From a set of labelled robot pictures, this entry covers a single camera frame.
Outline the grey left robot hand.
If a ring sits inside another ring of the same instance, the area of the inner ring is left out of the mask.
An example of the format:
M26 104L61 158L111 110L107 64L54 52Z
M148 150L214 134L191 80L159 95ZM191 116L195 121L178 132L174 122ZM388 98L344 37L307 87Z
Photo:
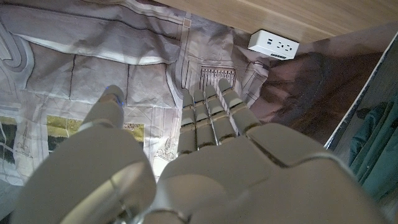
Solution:
M177 157L155 177L105 89L30 176L13 223L387 223L350 169L307 136L261 124L227 80L183 96Z

